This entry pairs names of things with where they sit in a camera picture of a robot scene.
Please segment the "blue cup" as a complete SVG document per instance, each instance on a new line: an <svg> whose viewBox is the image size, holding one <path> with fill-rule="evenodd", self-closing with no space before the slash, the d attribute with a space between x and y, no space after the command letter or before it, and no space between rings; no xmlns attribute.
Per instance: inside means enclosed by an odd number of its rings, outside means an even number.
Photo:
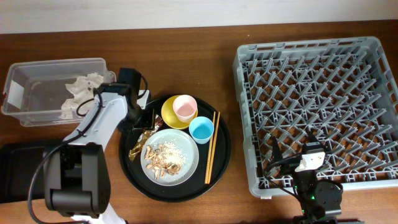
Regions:
<svg viewBox="0 0 398 224"><path fill-rule="evenodd" d="M214 133L214 124L209 118L199 116L191 121L188 130L197 144L206 144Z"/></svg>

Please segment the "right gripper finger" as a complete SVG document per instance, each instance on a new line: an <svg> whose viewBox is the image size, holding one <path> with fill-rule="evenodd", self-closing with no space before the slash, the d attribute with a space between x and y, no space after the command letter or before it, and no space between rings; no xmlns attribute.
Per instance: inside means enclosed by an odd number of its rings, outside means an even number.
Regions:
<svg viewBox="0 0 398 224"><path fill-rule="evenodd" d="M279 162L283 159L282 153L280 151L280 147L275 136L271 137L272 139L272 160L271 162Z"/></svg>
<svg viewBox="0 0 398 224"><path fill-rule="evenodd" d="M311 128L307 127L306 133L309 139L307 146L323 146L323 144L315 137Z"/></svg>

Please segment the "white tissue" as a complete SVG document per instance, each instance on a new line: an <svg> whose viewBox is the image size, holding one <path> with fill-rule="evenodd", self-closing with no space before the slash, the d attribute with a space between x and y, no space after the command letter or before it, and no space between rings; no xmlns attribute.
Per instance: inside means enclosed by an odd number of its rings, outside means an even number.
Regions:
<svg viewBox="0 0 398 224"><path fill-rule="evenodd" d="M78 76L73 83L66 83L62 88L61 110L58 116L61 120L81 119L76 114L76 109L85 101L93 99L93 89L98 88L104 81L99 73L89 73L85 76Z"/></svg>

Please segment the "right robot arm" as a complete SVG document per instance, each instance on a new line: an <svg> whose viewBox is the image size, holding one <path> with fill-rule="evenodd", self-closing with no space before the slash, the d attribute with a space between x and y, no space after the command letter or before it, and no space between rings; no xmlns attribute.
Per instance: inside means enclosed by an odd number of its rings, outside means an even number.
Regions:
<svg viewBox="0 0 398 224"><path fill-rule="evenodd" d="M306 130L309 142L302 146L302 152L295 156L283 157L276 137L272 137L271 163L264 169L270 171L279 167L282 175L293 178L294 196L302 209L301 216L293 217L294 223L338 223L341 214L343 186L329 179L318 179L317 172L324 164L331 149L321 143L312 130Z"/></svg>

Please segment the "food scraps and rice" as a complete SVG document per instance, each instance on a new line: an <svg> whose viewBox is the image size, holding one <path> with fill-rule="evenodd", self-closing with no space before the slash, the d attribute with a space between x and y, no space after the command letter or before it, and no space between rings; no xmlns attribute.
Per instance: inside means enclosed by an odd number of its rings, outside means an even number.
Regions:
<svg viewBox="0 0 398 224"><path fill-rule="evenodd" d="M168 175L177 175L185 164L182 150L172 142L146 146L144 159L149 161L146 169L154 173L155 180Z"/></svg>

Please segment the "gold foil wrapper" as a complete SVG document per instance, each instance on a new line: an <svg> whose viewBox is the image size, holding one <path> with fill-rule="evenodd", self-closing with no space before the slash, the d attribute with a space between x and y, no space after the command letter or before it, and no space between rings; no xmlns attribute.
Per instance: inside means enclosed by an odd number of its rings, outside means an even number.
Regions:
<svg viewBox="0 0 398 224"><path fill-rule="evenodd" d="M142 151L144 144L146 141L155 134L159 128L163 125L163 119L159 116L155 116L154 128L152 130L145 130L138 138L134 147L129 151L128 158L130 161L133 161L136 156Z"/></svg>

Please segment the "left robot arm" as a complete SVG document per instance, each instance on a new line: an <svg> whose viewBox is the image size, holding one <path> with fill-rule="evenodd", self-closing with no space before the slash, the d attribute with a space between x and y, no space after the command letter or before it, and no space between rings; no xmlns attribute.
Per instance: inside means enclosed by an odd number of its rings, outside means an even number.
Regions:
<svg viewBox="0 0 398 224"><path fill-rule="evenodd" d="M27 206L34 213L32 193L44 173L45 205L72 223L125 223L109 200L111 181L104 151L114 133L131 134L154 128L154 110L143 110L137 100L144 77L134 68L120 68L118 79L93 90L93 106L78 127L58 146L45 150L29 186Z"/></svg>

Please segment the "grey round plate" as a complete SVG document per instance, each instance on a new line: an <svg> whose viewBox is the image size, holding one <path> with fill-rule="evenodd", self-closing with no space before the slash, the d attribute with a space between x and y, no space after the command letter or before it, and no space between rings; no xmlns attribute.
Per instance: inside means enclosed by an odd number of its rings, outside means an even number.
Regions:
<svg viewBox="0 0 398 224"><path fill-rule="evenodd" d="M146 169L146 165L149 163L149 161L144 159L146 146L155 146L156 144L163 144L164 142L172 142L182 150L182 154L185 156L185 164L177 175L166 174L165 177L160 177L155 180L154 173ZM148 177L151 182L166 187L180 185L186 182L196 171L198 161L199 150L196 142L189 134L177 129L157 131L146 141L141 154L141 167L146 177Z"/></svg>

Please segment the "pink cup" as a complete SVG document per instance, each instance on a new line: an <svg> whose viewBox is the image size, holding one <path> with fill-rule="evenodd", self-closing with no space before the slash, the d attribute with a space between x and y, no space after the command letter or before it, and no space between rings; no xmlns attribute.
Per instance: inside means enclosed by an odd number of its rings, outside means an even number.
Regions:
<svg viewBox="0 0 398 224"><path fill-rule="evenodd" d="M180 95L173 102L173 110L179 121L191 121L197 112L197 102L190 95Z"/></svg>

